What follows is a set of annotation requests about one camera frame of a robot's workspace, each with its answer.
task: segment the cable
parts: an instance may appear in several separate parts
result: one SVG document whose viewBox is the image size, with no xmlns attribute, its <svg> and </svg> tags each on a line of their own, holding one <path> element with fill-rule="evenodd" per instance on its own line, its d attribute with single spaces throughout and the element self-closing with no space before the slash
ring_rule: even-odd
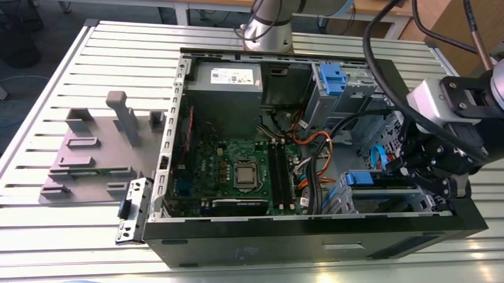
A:
<svg viewBox="0 0 504 283">
<path fill-rule="evenodd" d="M 3 79 L 0 80 L 0 83 L 3 83 L 4 81 L 13 80 L 13 79 L 16 79 L 16 78 L 44 78 L 44 79 L 49 80 L 48 77 L 44 77 L 44 76 L 41 76 L 41 75 L 16 75 L 16 76 L 9 77 L 9 78 L 3 78 Z"/>
<path fill-rule="evenodd" d="M 330 156 L 330 154 L 329 154 L 329 152 L 327 152 L 327 154 L 323 155 L 323 156 L 319 156 L 318 159 L 325 159 L 325 158 L 327 158 L 329 156 Z M 302 160 L 302 161 L 299 162 L 299 164 L 294 167 L 294 170 L 293 170 L 294 174 L 297 174 L 297 175 L 301 175 L 301 174 L 302 174 L 302 172 L 301 172 L 301 168 L 302 168 L 302 166 L 305 166 L 305 165 L 307 164 L 307 162 L 310 161 L 310 159 L 311 159 L 311 157 L 306 158 L 305 160 Z"/>
<path fill-rule="evenodd" d="M 425 26 L 422 25 L 421 23 L 421 20 L 420 20 L 420 15 L 418 15 L 418 0 L 412 0 L 410 2 L 410 5 L 412 5 L 412 10 L 413 10 L 413 20 L 414 20 L 414 24 L 417 25 L 420 31 L 426 34 L 429 37 L 432 38 L 436 38 L 437 40 L 448 43 L 448 44 L 452 44 L 454 47 L 458 47 L 460 49 L 464 49 L 465 51 L 470 52 L 470 53 L 474 53 L 476 54 L 476 49 L 474 47 L 434 33 L 433 31 L 429 31 Z"/>
<path fill-rule="evenodd" d="M 282 134 L 275 134 L 270 129 L 269 127 L 262 124 L 262 123 L 258 123 L 258 129 L 266 134 L 266 136 L 269 136 L 270 138 L 273 139 L 281 139 L 283 138 L 285 136 Z"/>
<path fill-rule="evenodd" d="M 285 130 L 282 129 L 282 127 L 281 127 L 281 125 L 279 125 L 279 122 L 278 122 L 278 120 L 277 120 L 277 110 L 275 110 L 275 109 L 271 110 L 270 117 L 271 117 L 273 125 L 274 125 L 274 127 L 277 128 L 277 130 L 281 132 L 281 134 L 282 134 L 283 136 L 287 135 L 289 132 L 285 131 Z"/>
<path fill-rule="evenodd" d="M 310 164 L 306 165 L 305 167 L 305 175 L 307 176 L 310 173 Z M 309 215 L 313 215 L 313 209 L 314 209 L 314 205 L 317 203 L 317 200 L 315 200 L 315 191 L 313 189 L 313 186 L 307 186 L 307 192 L 310 194 L 310 200 L 307 202 L 307 214 Z"/>
<path fill-rule="evenodd" d="M 355 3 L 351 4 L 351 16 L 350 19 L 346 22 L 346 27 L 342 32 L 339 32 L 337 35 L 343 35 L 350 28 L 353 27 L 353 23 L 355 22 Z"/>
<path fill-rule="evenodd" d="M 183 151 L 182 151 L 182 158 L 180 161 L 183 162 L 184 155 L 187 153 L 187 147 L 191 146 L 191 133 L 192 133 L 192 123 L 194 123 L 194 107 L 190 108 L 188 112 L 190 116 L 190 121 L 188 121 L 188 129 L 187 129 L 187 134 L 186 134 L 186 141 L 183 142 Z"/>
<path fill-rule="evenodd" d="M 208 13 L 207 10 L 202 10 L 207 15 L 214 15 L 216 10 L 214 10 L 214 12 Z"/>
<path fill-rule="evenodd" d="M 318 32 L 321 34 L 326 34 L 326 30 L 325 30 L 326 27 L 321 27 L 318 25 L 318 21 L 319 21 L 319 16 L 317 16 L 317 29 L 318 29 Z M 346 21 L 346 27 L 345 27 L 343 31 L 339 32 L 337 35 L 343 35 L 350 30 L 350 28 L 353 27 L 354 22 L 355 22 L 355 3 L 351 4 L 351 15 L 350 15 L 349 20 Z"/>
<path fill-rule="evenodd" d="M 393 104 L 397 106 L 397 108 L 401 110 L 402 114 L 405 116 L 409 116 L 413 121 L 437 138 L 440 138 L 442 141 L 457 147 L 460 150 L 462 150 L 480 164 L 485 164 L 485 160 L 488 157 L 484 155 L 482 151 L 480 149 L 473 148 L 465 141 L 462 141 L 458 137 L 450 134 L 450 132 L 445 131 L 437 124 L 434 124 L 428 118 L 425 118 L 402 100 L 396 93 L 396 90 L 390 87 L 384 74 L 382 70 L 377 64 L 377 59 L 373 54 L 373 50 L 370 48 L 370 32 L 373 31 L 373 27 L 380 22 L 380 20 L 385 17 L 388 12 L 392 10 L 392 8 L 396 6 L 396 4 L 401 0 L 392 0 L 390 3 L 385 6 L 384 10 L 378 13 L 378 15 L 373 18 L 370 21 L 365 32 L 363 32 L 363 38 L 362 38 L 362 46 L 363 46 L 363 55 L 365 55 L 365 61 L 368 63 L 370 72 L 373 73 L 374 80 L 377 81 L 377 84 L 382 91 L 385 92 L 385 95 L 393 102 Z"/>
<path fill-rule="evenodd" d="M 470 31 L 477 31 L 478 27 L 476 25 L 476 18 L 474 18 L 474 14 L 472 13 L 472 7 L 470 7 L 470 1 L 469 0 L 464 0 L 464 11 L 465 11 L 465 17 L 466 17 L 466 21 L 469 23 Z"/>
<path fill-rule="evenodd" d="M 206 15 L 200 12 L 200 10 L 195 10 L 196 12 L 198 12 L 198 14 L 202 16 L 202 17 L 204 17 L 204 19 L 208 19 L 207 17 L 206 17 Z M 211 24 L 214 25 L 214 27 L 216 27 L 218 25 L 220 25 L 220 24 L 223 24 L 224 22 L 226 22 L 226 20 L 227 20 L 227 18 L 228 18 L 228 15 L 231 14 L 231 12 L 227 12 L 227 14 L 226 14 L 226 16 L 223 17 L 223 19 L 218 22 L 218 23 L 214 23 L 211 20 L 210 20 L 210 22 L 211 22 Z"/>
<path fill-rule="evenodd" d="M 318 157 L 321 155 L 321 152 L 322 152 L 322 149 L 326 145 L 326 143 L 329 142 L 329 145 L 333 146 L 333 142 L 331 142 L 331 139 L 334 138 L 334 136 L 337 135 L 337 133 L 355 120 L 358 119 L 359 117 L 362 116 L 368 116 L 368 115 L 389 115 L 394 110 L 397 110 L 396 108 L 389 108 L 389 109 L 380 109 L 380 110 L 368 110 L 368 111 L 363 111 L 363 112 L 359 112 L 359 113 L 355 113 L 350 116 L 347 116 L 345 119 L 342 119 L 338 124 L 333 127 L 330 133 L 329 133 L 329 140 L 323 140 L 318 147 L 317 147 L 317 150 L 315 150 L 315 154 L 313 155 L 314 157 Z M 309 190 L 310 191 L 318 191 L 318 188 L 321 187 L 321 184 L 319 184 L 319 181 L 318 181 L 318 178 L 317 178 L 317 173 L 315 173 L 315 165 L 317 165 L 317 158 L 311 158 L 309 164 L 307 164 L 307 168 L 310 169 L 306 173 L 306 179 L 307 179 L 307 187 L 309 187 Z M 317 205 L 313 205 L 313 210 L 315 213 L 321 213 L 321 207 L 318 207 Z"/>
<path fill-rule="evenodd" d="M 466 21 L 469 23 L 470 38 L 472 38 L 472 42 L 474 43 L 476 52 L 481 59 L 481 62 L 486 71 L 489 71 L 490 69 L 493 69 L 493 64 L 489 59 L 488 51 L 485 49 L 485 45 L 482 43 L 481 35 L 478 32 L 478 26 L 476 24 L 474 14 L 472 13 L 470 0 L 464 0 L 464 10 L 465 10 Z"/>
<path fill-rule="evenodd" d="M 318 182 L 319 183 L 335 183 L 337 181 L 334 179 L 329 179 L 329 178 L 319 178 Z M 305 187 L 307 187 L 307 183 L 305 183 L 302 186 L 299 186 L 298 190 L 302 190 Z"/>
<path fill-rule="evenodd" d="M 273 27 L 274 27 L 274 26 L 277 25 L 277 23 L 278 23 L 278 19 L 279 19 L 281 13 L 282 13 L 282 6 L 283 6 L 283 0 L 279 0 L 277 18 L 275 18 L 275 20 L 271 22 L 271 24 L 269 25 L 269 27 L 267 27 L 267 29 L 263 31 L 263 33 L 259 34 L 258 36 L 255 36 L 255 37 L 253 37 L 253 38 L 246 38 L 243 35 L 239 34 L 236 28 L 232 29 L 232 31 L 235 32 L 235 34 L 238 35 L 238 37 L 239 37 L 242 40 L 245 40 L 245 41 L 257 41 L 258 39 L 261 39 L 261 37 L 263 37 L 263 36 L 269 33 L 269 31 L 273 29 Z M 250 19 L 253 19 L 253 18 L 255 17 L 255 13 L 258 12 L 258 9 L 254 11 L 254 14 L 253 14 L 253 16 L 250 17 Z"/>
</svg>

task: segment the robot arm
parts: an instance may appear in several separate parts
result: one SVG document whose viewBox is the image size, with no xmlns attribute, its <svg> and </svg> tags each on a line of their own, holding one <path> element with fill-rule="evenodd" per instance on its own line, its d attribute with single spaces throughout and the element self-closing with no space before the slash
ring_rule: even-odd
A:
<svg viewBox="0 0 504 283">
<path fill-rule="evenodd" d="M 476 53 L 486 72 L 480 78 L 428 79 L 406 95 L 408 103 L 396 103 L 398 96 L 388 88 L 381 70 L 373 68 L 369 41 L 373 24 L 386 15 L 394 2 L 397 0 L 390 1 L 378 14 L 363 36 L 365 57 L 374 78 L 405 114 L 400 157 L 388 164 L 386 173 L 401 172 L 412 183 L 444 198 L 466 198 L 470 197 L 468 176 L 484 165 L 504 158 L 504 145 L 499 138 L 504 131 L 504 62 L 495 69 L 488 64 L 470 3 L 465 0 Z"/>
<path fill-rule="evenodd" d="M 255 0 L 251 17 L 236 35 L 251 51 L 289 52 L 293 47 L 293 13 L 333 15 L 346 12 L 353 0 Z"/>
</svg>

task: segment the black cable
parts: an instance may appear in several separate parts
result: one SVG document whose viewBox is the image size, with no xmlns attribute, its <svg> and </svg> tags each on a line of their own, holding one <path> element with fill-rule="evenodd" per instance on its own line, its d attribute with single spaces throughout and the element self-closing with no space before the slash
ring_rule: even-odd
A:
<svg viewBox="0 0 504 283">
<path fill-rule="evenodd" d="M 223 17 L 222 21 L 219 21 L 216 24 L 214 24 L 215 27 L 218 27 L 218 25 L 220 25 L 226 22 L 230 14 L 231 14 L 231 12 L 227 12 L 227 15 L 226 15 L 226 17 Z"/>
<path fill-rule="evenodd" d="M 285 131 L 285 130 L 282 129 L 281 124 L 279 124 L 279 122 L 278 122 L 278 120 L 277 120 L 277 110 L 275 110 L 275 109 L 271 110 L 271 115 L 270 115 L 270 117 L 271 117 L 273 125 L 274 125 L 274 127 L 277 128 L 277 130 L 279 131 L 279 133 L 287 135 L 290 131 Z"/>
<path fill-rule="evenodd" d="M 337 35 L 343 35 L 350 28 L 353 27 L 353 23 L 355 22 L 355 3 L 351 4 L 351 16 L 350 19 L 346 22 L 346 27 L 342 32 L 339 32 Z"/>
<path fill-rule="evenodd" d="M 462 150 L 480 164 L 485 164 L 485 160 L 488 157 L 484 155 L 480 149 L 473 148 L 465 141 L 462 141 L 458 137 L 450 134 L 450 132 L 445 131 L 437 124 L 434 124 L 428 118 L 425 118 L 409 105 L 408 103 L 400 98 L 396 90 L 390 87 L 385 77 L 384 72 L 377 64 L 377 59 L 373 54 L 373 50 L 370 48 L 370 33 L 373 31 L 373 27 L 380 22 L 380 20 L 385 17 L 388 12 L 396 6 L 396 4 L 401 0 L 392 0 L 390 3 L 385 6 L 384 10 L 378 13 L 378 15 L 370 21 L 362 38 L 362 46 L 363 46 L 363 56 L 365 61 L 368 63 L 370 72 L 373 73 L 374 80 L 380 88 L 384 90 L 385 95 L 401 110 L 405 116 L 409 116 L 413 121 L 437 138 L 442 141 L 453 145 L 456 148 Z"/>
<path fill-rule="evenodd" d="M 202 12 L 200 12 L 199 10 L 196 10 L 196 12 L 198 12 L 198 14 L 200 14 L 202 17 L 204 17 L 206 19 L 208 19 L 208 18 L 204 16 L 204 14 L 202 14 Z M 231 12 L 227 12 L 226 16 L 223 17 L 223 19 L 222 19 L 218 23 L 214 23 L 214 21 L 212 21 L 211 19 L 208 19 L 210 22 L 211 22 L 211 24 L 214 25 L 214 27 L 218 27 L 218 25 L 220 25 L 220 24 L 223 24 L 223 23 L 226 22 L 226 20 L 227 20 L 230 14 L 231 14 Z"/>
<path fill-rule="evenodd" d="M 440 40 L 440 41 L 442 41 L 448 44 L 452 44 L 454 47 L 458 47 L 460 49 L 476 54 L 476 48 L 474 47 L 472 47 L 472 46 L 469 46 L 469 45 L 466 45 L 466 44 L 464 44 L 464 43 L 461 43 L 461 42 L 458 42 L 458 41 L 456 41 L 456 40 L 453 40 L 453 39 L 450 39 L 450 38 L 448 38 L 448 37 L 445 37 L 445 36 L 442 36 L 437 33 L 434 33 L 433 31 L 429 31 L 425 28 L 425 26 L 422 25 L 421 20 L 420 20 L 418 2 L 417 1 L 418 0 L 412 0 L 410 5 L 412 5 L 412 10 L 413 10 L 413 20 L 414 20 L 414 23 L 416 23 L 418 29 L 421 30 L 421 32 L 424 34 L 426 34 L 429 37 L 436 38 L 437 40 Z"/>
<path fill-rule="evenodd" d="M 464 11 L 466 16 L 466 21 L 469 23 L 470 31 L 477 31 L 478 27 L 476 25 L 474 14 L 472 13 L 470 0 L 464 0 Z"/>
<path fill-rule="evenodd" d="M 281 17 L 281 14 L 282 14 L 282 6 L 283 6 L 283 0 L 279 0 L 279 5 L 278 5 L 278 14 L 277 14 L 277 18 L 275 20 L 271 22 L 271 24 L 269 25 L 267 29 L 265 30 L 265 32 L 262 34 L 259 34 L 258 36 L 253 37 L 253 38 L 246 38 L 243 35 L 239 34 L 238 30 L 234 28 L 232 31 L 235 32 L 235 34 L 238 35 L 238 37 L 245 40 L 245 41 L 255 41 L 258 39 L 261 39 L 261 37 L 263 37 L 269 31 L 273 29 L 273 27 L 277 25 L 278 23 L 278 19 Z M 254 11 L 254 14 L 253 14 L 253 17 L 250 19 L 253 19 L 255 17 L 255 13 L 258 12 L 258 9 Z"/>
</svg>

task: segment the metal table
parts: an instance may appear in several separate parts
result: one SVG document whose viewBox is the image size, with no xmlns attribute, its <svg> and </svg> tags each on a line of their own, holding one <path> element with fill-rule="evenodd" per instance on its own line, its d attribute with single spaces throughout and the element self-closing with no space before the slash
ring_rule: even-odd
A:
<svg viewBox="0 0 504 283">
<path fill-rule="evenodd" d="M 57 1 L 61 7 L 63 12 L 69 12 L 69 2 L 64 2 L 60 0 L 48 0 L 48 1 Z M 151 7 L 160 7 L 160 8 L 172 8 L 175 10 L 175 17 L 176 23 L 179 25 L 188 25 L 188 10 L 190 9 L 199 9 L 199 10 L 215 10 L 215 11 L 224 11 L 224 12 L 250 12 L 250 2 L 239 3 L 235 1 L 235 4 L 220 4 L 220 3 L 211 3 L 211 1 L 168 1 L 168 0 L 72 0 L 71 2 L 80 2 L 80 3 L 97 3 L 97 4 L 112 4 L 112 5 L 131 5 L 131 6 L 151 6 Z M 321 18 L 319 20 L 323 21 L 326 19 L 350 19 L 349 14 L 334 14 L 329 16 L 317 16 L 317 15 L 306 15 L 306 14 L 294 14 L 294 16 L 302 17 L 311 17 L 311 18 Z M 357 21 L 370 21 L 374 18 L 374 14 L 355 14 Z M 393 13 L 390 12 L 382 18 L 382 22 L 390 23 L 390 27 L 386 31 L 385 38 L 389 40 L 396 40 L 400 38 L 404 29 L 406 28 L 406 24 L 410 20 L 410 13 Z"/>
<path fill-rule="evenodd" d="M 421 42 L 374 40 L 406 85 L 452 74 Z M 56 157 L 71 107 L 113 115 L 104 98 L 123 90 L 136 115 L 166 110 L 179 48 L 238 50 L 230 29 L 100 22 L 83 27 L 0 159 L 0 281 L 87 278 L 100 282 L 495 282 L 504 278 L 504 162 L 473 176 L 473 199 L 489 230 L 397 260 L 170 270 L 147 246 L 115 246 L 116 203 L 48 207 L 39 188 Z M 361 39 L 294 34 L 294 52 L 361 57 Z"/>
</svg>

